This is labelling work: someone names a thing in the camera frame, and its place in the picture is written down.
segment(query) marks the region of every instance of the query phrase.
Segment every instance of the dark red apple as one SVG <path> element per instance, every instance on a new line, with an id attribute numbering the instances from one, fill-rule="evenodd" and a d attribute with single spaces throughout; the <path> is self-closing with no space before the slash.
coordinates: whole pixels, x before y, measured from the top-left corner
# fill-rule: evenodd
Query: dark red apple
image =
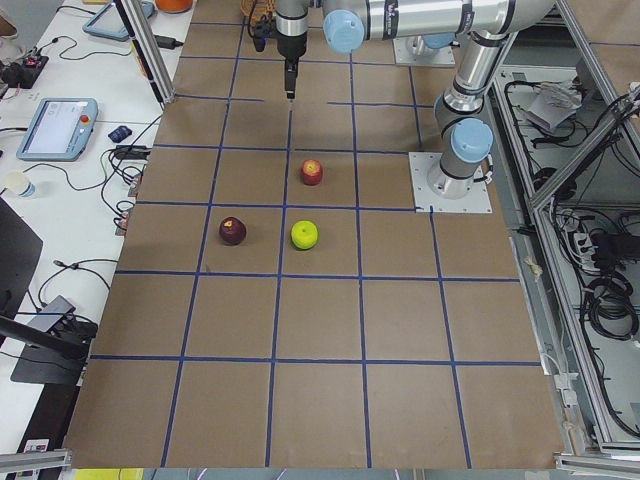
<path id="1" fill-rule="evenodd" d="M 220 222 L 218 233 L 222 240 L 228 244 L 238 245 L 247 236 L 247 227 L 236 217 L 227 217 Z"/>
<path id="2" fill-rule="evenodd" d="M 300 169 L 302 183 L 305 185 L 317 185 L 322 180 L 322 164 L 317 160 L 305 160 Z"/>

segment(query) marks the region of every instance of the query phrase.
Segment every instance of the blue joint cap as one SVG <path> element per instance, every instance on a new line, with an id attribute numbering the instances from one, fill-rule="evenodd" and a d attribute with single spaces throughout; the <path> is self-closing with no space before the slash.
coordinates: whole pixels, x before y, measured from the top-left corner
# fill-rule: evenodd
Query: blue joint cap
<path id="1" fill-rule="evenodd" d="M 364 40 L 364 25 L 360 17 L 349 10 L 333 10 L 324 17 L 324 36 L 331 49 L 351 53 Z"/>
<path id="2" fill-rule="evenodd" d="M 480 163 L 491 151 L 493 132 L 477 118 L 465 118 L 451 134 L 451 148 L 466 163 Z"/>
<path id="3" fill-rule="evenodd" d="M 439 50 L 451 45 L 451 42 L 453 42 L 455 38 L 455 33 L 435 33 L 433 35 L 424 35 L 422 40 L 430 49 Z"/>

